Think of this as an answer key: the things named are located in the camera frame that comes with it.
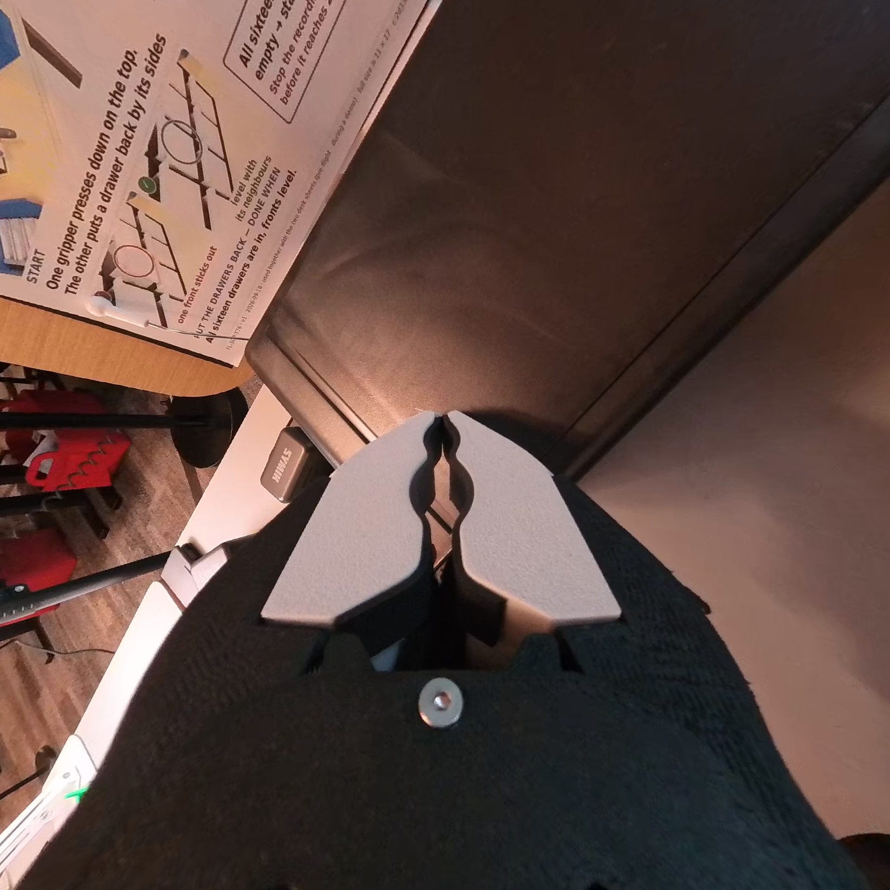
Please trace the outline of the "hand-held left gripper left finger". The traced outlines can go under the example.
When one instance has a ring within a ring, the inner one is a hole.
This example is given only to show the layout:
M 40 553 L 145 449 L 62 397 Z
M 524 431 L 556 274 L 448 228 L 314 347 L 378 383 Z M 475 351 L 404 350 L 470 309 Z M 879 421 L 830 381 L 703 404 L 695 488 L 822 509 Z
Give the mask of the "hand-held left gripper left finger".
M 383 669 L 427 668 L 436 654 L 435 548 L 427 517 L 442 417 L 423 411 L 331 473 L 314 506 L 268 524 L 276 575 L 264 629 L 352 635 Z

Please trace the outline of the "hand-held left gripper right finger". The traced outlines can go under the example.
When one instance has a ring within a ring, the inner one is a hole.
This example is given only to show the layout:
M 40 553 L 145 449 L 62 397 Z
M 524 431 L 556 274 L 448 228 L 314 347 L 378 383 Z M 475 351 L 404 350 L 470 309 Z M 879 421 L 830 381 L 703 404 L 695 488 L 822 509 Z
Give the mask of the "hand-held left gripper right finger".
M 442 660 L 498 668 L 531 636 L 622 618 L 617 595 L 553 473 L 461 411 L 443 419 L 458 518 L 442 574 Z

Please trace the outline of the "black drawer cabinet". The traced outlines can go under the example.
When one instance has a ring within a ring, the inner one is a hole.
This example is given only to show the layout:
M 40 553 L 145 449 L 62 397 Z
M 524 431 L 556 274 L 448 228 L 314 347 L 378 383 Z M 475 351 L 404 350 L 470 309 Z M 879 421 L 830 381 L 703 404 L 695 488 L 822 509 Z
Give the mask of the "black drawer cabinet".
M 442 2 L 248 362 L 585 470 L 888 178 L 888 2 Z

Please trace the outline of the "dark grey charger box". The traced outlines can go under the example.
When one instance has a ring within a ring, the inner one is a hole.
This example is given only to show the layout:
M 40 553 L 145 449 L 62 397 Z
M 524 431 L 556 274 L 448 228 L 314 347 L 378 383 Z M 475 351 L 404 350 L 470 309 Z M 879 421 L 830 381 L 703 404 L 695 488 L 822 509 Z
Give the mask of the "dark grey charger box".
M 305 431 L 288 426 L 274 443 L 260 483 L 280 503 L 287 504 L 307 485 L 331 472 L 331 464 Z

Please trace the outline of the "grey table clamp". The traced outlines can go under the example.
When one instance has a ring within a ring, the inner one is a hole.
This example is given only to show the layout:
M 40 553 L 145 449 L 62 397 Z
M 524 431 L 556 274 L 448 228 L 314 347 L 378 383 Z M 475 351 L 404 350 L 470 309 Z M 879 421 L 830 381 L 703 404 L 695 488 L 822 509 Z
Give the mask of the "grey table clamp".
M 200 553 L 187 543 L 175 547 L 167 557 L 160 582 L 167 593 L 185 610 L 209 583 L 210 579 L 229 561 L 230 542 Z

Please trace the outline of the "black metal rod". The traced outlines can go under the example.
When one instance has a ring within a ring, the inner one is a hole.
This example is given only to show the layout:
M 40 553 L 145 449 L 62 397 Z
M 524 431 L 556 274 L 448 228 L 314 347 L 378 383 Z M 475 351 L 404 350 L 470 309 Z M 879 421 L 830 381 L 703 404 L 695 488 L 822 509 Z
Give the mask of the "black metal rod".
M 31 591 L 26 585 L 16 585 L 11 594 L 2 594 L 1 624 L 30 618 L 45 610 L 58 607 L 83 595 L 104 590 L 110 586 L 140 578 L 152 572 L 159 572 L 164 567 L 171 552 L 162 552 L 133 562 L 124 563 L 51 585 L 39 591 Z

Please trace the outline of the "red plastic case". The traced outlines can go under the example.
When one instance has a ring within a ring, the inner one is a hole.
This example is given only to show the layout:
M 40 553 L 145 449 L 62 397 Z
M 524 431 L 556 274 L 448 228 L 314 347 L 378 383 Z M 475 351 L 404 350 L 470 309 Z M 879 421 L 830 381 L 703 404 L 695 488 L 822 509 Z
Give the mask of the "red plastic case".
M 87 393 L 53 390 L 24 390 L 2 401 L 10 414 L 104 415 L 106 408 Z M 117 429 L 39 428 L 4 432 L 6 451 L 24 468 L 24 481 L 37 490 L 53 493 L 67 490 L 105 489 L 131 446 L 131 439 Z
M 58 528 L 40 528 L 1 539 L 1 605 L 69 581 L 76 555 Z

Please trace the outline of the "wooden divider board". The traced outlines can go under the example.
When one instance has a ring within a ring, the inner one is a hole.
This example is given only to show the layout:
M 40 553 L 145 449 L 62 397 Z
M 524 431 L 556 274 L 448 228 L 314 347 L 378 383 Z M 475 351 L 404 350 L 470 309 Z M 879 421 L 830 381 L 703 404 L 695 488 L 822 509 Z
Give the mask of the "wooden divider board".
M 247 383 L 230 369 L 116 330 L 1 298 L 1 361 L 156 394 L 203 397 Z

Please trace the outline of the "white poster clip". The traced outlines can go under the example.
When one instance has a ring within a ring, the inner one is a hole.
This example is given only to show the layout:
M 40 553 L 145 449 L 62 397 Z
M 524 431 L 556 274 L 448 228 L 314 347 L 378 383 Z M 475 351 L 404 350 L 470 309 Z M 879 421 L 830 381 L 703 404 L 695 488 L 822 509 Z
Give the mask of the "white poster clip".
M 96 318 L 113 319 L 136 328 L 150 327 L 150 314 L 145 310 L 116 305 L 108 297 L 104 291 L 95 292 L 86 298 L 86 308 Z

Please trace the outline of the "instruction poster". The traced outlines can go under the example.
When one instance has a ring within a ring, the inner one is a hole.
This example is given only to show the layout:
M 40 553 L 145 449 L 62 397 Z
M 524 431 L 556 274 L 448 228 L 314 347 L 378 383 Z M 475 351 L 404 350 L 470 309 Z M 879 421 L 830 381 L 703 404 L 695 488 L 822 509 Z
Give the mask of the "instruction poster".
M 235 368 L 435 8 L 2 2 L 2 297 Z

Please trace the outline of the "white bracket with green mark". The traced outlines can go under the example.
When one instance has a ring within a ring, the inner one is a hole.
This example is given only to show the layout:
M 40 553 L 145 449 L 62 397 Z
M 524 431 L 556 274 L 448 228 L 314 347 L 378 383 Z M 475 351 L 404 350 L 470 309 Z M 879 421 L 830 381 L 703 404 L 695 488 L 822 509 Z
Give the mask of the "white bracket with green mark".
M 38 818 L 63 820 L 78 806 L 95 777 L 95 764 L 84 749 L 67 747 L 55 762 L 39 798 Z

